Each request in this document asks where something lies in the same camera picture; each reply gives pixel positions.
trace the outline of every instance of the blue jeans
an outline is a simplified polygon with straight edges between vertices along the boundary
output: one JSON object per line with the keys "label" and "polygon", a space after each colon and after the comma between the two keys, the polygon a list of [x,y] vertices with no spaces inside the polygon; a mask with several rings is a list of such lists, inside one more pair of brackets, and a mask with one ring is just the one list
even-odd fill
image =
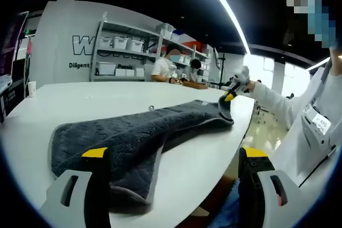
{"label": "blue jeans", "polygon": [[239,193],[240,180],[236,179],[234,185],[226,198],[221,211],[207,228],[224,228],[238,226],[239,219]]}

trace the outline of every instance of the ceiling light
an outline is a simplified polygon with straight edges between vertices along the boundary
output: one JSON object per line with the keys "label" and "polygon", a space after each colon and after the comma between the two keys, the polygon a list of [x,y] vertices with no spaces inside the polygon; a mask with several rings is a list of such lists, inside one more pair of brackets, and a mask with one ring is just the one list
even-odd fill
{"label": "ceiling light", "polygon": [[232,22],[234,23],[235,25],[235,28],[237,29],[237,32],[242,40],[242,43],[244,44],[245,46],[245,50],[246,50],[246,53],[247,54],[251,54],[250,52],[250,49],[248,47],[248,44],[247,44],[247,41],[246,41],[246,38],[245,38],[245,35],[244,33],[242,32],[242,29],[240,27],[240,24],[239,22],[237,21],[232,9],[230,8],[229,4],[227,3],[226,0],[219,0],[221,2],[221,4],[223,5],[224,9],[226,10],[226,12],[228,13],[230,19],[232,20]]}
{"label": "ceiling light", "polygon": [[306,70],[307,70],[307,71],[310,71],[310,70],[312,70],[312,69],[314,69],[314,68],[317,68],[317,67],[319,67],[319,66],[325,64],[326,62],[328,62],[329,59],[330,59],[330,57],[324,59],[323,61],[320,61],[318,64],[315,64],[314,66],[311,66],[310,68],[307,68]]}

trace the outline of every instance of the window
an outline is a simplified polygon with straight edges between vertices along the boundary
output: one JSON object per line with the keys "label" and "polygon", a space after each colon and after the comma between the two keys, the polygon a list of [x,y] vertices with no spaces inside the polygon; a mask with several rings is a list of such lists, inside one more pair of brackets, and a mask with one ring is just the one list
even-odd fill
{"label": "window", "polygon": [[250,69],[251,80],[261,80],[262,84],[272,88],[274,59],[247,54],[244,57],[244,65]]}
{"label": "window", "polygon": [[301,96],[310,83],[310,73],[305,69],[296,65],[285,63],[284,84],[282,96],[290,96],[291,93],[295,97]]}

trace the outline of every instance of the cup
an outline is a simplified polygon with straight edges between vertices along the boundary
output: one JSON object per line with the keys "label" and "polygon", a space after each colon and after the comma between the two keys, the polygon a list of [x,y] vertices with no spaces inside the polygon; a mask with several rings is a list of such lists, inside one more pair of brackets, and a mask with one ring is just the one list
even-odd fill
{"label": "cup", "polygon": [[28,86],[29,97],[36,97],[36,85],[37,85],[37,81],[28,82],[27,86]]}

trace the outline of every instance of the wooden tray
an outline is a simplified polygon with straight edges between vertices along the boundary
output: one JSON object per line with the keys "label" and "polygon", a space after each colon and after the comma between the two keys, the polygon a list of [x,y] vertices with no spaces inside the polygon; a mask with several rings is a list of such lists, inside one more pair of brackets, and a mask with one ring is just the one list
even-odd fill
{"label": "wooden tray", "polygon": [[208,89],[208,85],[197,84],[197,83],[193,83],[193,82],[189,82],[189,81],[184,81],[183,85],[186,87],[196,88],[196,89]]}

